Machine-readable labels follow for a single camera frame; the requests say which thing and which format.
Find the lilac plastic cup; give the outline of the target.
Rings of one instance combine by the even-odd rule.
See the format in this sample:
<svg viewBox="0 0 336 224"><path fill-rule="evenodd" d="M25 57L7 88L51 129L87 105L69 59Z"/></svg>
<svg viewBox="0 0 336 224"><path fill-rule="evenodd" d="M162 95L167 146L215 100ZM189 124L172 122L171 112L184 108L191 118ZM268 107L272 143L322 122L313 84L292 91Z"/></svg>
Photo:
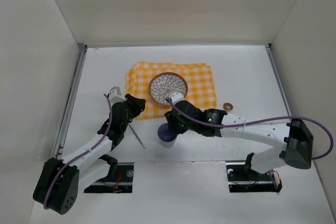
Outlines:
<svg viewBox="0 0 336 224"><path fill-rule="evenodd" d="M157 130L157 135L160 139L160 143L165 148L171 148L174 145L175 140L177 138L177 135L173 134L169 129L168 123L160 125L160 127Z"/></svg>

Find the floral patterned ceramic plate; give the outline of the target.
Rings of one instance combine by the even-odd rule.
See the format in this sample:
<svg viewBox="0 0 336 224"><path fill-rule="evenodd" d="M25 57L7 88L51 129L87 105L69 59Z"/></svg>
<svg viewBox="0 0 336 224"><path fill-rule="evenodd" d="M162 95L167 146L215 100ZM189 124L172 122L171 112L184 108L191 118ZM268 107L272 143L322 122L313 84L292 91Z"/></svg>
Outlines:
<svg viewBox="0 0 336 224"><path fill-rule="evenodd" d="M166 99L174 92L180 92L184 97L188 92L187 82L177 73L157 74L149 83L150 97L160 105L168 105Z"/></svg>

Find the yellow white checkered napkin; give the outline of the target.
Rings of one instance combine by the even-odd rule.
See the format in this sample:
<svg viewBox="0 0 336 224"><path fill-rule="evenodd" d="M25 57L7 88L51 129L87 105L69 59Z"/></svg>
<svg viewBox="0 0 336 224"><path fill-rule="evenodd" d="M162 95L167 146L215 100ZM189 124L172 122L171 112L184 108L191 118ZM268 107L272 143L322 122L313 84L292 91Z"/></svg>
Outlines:
<svg viewBox="0 0 336 224"><path fill-rule="evenodd" d="M176 64L139 61L125 75L125 92L146 100L145 110L138 119L163 117L171 109L155 102L150 96L151 80L164 72L180 75L187 83L186 100L198 108L214 108L216 93L211 67L205 63Z"/></svg>

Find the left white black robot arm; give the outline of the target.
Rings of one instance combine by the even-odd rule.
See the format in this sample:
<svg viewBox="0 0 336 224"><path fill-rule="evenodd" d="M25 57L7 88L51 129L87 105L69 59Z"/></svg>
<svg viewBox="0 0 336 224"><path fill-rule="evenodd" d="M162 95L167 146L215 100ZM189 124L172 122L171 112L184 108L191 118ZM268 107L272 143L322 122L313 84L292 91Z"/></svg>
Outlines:
<svg viewBox="0 0 336 224"><path fill-rule="evenodd" d="M60 215L74 205L79 193L94 182L114 175L118 161L109 156L123 140L128 125L145 110L146 101L111 90L104 97L109 117L84 146L61 158L50 158L33 192L33 200Z"/></svg>

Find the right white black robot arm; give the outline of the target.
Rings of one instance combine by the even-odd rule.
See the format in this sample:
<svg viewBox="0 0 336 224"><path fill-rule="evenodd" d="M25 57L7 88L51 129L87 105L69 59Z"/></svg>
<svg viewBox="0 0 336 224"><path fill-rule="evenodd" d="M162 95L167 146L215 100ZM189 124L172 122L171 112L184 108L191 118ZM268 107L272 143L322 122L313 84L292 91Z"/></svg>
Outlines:
<svg viewBox="0 0 336 224"><path fill-rule="evenodd" d="M312 165L313 135L301 119L253 123L224 110L202 111L186 100L176 102L165 118L175 136L193 131L205 137L239 138L269 145L263 152L248 154L247 173L264 174L285 165L310 169Z"/></svg>

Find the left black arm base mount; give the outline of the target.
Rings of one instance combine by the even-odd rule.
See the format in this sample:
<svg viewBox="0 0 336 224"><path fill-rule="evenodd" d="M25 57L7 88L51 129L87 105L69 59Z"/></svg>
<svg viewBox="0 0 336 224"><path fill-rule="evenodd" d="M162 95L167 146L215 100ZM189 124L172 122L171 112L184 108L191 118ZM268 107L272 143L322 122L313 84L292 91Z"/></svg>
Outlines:
<svg viewBox="0 0 336 224"><path fill-rule="evenodd" d="M119 163L118 160L108 154L100 157L110 165L107 175L83 192L85 194L130 194L133 189L134 163Z"/></svg>

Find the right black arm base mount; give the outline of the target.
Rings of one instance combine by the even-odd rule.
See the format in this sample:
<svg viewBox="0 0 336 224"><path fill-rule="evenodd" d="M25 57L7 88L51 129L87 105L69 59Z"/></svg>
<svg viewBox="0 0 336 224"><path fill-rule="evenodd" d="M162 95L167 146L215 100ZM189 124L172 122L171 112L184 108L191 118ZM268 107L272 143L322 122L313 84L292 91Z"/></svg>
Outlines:
<svg viewBox="0 0 336 224"><path fill-rule="evenodd" d="M281 177L275 170L260 174L245 169L244 162L227 162L225 165L231 193L279 193L282 190Z"/></svg>

